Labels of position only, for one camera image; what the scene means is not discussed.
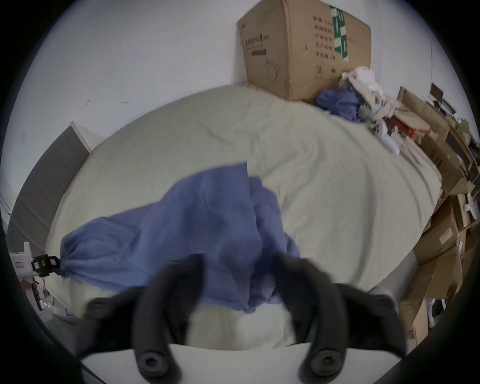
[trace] white bedsheet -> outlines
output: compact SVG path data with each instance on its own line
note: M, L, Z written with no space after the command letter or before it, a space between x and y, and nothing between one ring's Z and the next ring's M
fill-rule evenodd
M157 201L197 171L247 161L277 196L284 230L302 257L335 282L368 290L411 251L433 212L440 181L431 161L406 142L393 157L364 125L287 102L248 85L202 92L156 109L122 128L89 156L65 193L47 253L64 235L99 216ZM82 315L113 293L58 276L51 294ZM271 348L293 342L281 305L254 314L202 305L189 344Z

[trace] blue cloth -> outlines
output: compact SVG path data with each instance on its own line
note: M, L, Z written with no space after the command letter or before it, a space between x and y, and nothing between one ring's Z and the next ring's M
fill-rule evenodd
M275 252L300 256L283 232L276 196L237 164L188 176L157 203L86 223L62 239L60 267L63 277L121 292L204 253L201 300L253 312L279 302Z
M325 89L317 96L315 103L321 109L331 111L332 114L341 116L349 121L363 121L358 117L357 112L364 101L352 86Z

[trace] grey headboard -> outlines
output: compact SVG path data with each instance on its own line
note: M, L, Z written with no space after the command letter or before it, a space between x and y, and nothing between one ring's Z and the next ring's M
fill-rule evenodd
M33 256L45 253L45 244L57 208L90 148L75 124L48 147L18 194L7 229L10 252L23 252L30 242Z

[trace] crumpled fabric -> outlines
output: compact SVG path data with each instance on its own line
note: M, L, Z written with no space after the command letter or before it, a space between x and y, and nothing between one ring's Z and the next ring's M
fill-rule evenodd
M63 277L122 292L203 253L201 301L253 312L280 302L276 252L300 256L283 231L275 194L242 163L188 176L157 203L86 223L62 239L60 268Z
M349 86L338 89L324 89L315 99L321 109L330 111L334 115L353 122L362 122L358 116L359 107L364 103L363 98Z

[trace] white plastic object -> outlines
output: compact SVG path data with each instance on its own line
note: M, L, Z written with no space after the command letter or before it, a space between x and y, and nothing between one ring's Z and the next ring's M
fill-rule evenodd
M400 148L395 143L395 141L388 136L387 125L384 120L379 120L374 131L375 136L382 142L383 145L394 155L398 156L400 154Z
M475 212L475 209L473 208L473 198L471 193L467 193L467 200L468 204L465 204L464 210L465 212L470 212L474 220L477 220L477 213Z
M18 279L33 282L27 279L28 277L38 275L38 273L34 272L32 268L32 251L30 250L30 243L27 241L24 243L23 252L10 253L10 259Z

